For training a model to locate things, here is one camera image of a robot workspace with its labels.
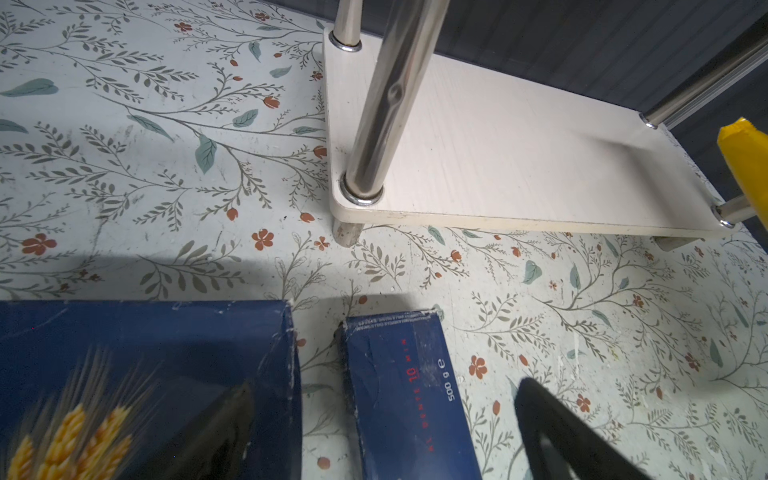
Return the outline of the yellow Pastatime spaghetti bag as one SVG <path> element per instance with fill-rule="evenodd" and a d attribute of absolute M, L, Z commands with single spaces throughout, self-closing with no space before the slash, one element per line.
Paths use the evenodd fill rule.
<path fill-rule="evenodd" d="M 767 134 L 741 117 L 720 129 L 717 145 L 743 195 L 767 227 Z"/>

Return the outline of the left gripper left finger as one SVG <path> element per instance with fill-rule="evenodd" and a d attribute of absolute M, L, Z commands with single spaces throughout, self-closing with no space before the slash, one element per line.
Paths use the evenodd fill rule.
<path fill-rule="evenodd" d="M 244 469 L 255 407 L 248 382 L 223 392 L 124 479 L 236 479 Z"/>

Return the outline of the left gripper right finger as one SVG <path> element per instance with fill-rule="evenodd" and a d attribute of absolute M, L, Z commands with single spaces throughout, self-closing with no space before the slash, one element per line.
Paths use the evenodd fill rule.
<path fill-rule="evenodd" d="M 532 478 L 648 477 L 535 379 L 520 381 L 514 405 Z"/>

